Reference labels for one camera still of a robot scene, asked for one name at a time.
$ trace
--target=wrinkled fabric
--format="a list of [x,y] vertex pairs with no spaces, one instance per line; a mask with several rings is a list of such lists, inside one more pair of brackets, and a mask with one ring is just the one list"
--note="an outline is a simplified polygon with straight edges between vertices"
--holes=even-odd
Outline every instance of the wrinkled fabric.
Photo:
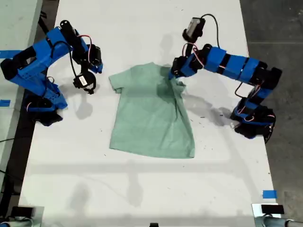
[[109,147],[139,155],[192,158],[195,143],[182,101],[182,82],[170,68],[148,63],[109,77],[121,94]]

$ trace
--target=white table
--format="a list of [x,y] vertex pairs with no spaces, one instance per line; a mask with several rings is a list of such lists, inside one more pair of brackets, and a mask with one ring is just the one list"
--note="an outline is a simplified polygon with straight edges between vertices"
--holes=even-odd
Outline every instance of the white table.
[[[42,0],[0,1],[0,51],[24,50],[34,42]],[[0,69],[0,99],[10,100],[9,107],[0,107],[0,140],[14,138],[23,88],[5,80]],[[13,140],[0,143],[0,169],[6,169]],[[0,173],[0,188],[4,175]]]
[[[105,67],[91,96],[73,87],[68,55],[49,70],[69,106],[62,122],[36,125],[20,205],[45,207],[48,227],[254,226],[251,204],[275,200],[262,199],[262,190],[273,189],[263,138],[244,138],[227,118],[239,101],[237,81],[206,70],[184,80],[194,159],[108,148],[119,101],[108,77],[151,61],[172,64],[181,54],[183,29],[205,13],[219,21],[222,48],[248,55],[238,0],[60,0],[56,24],[67,19],[89,34]],[[198,45],[215,45],[215,34],[213,19],[206,18]]]

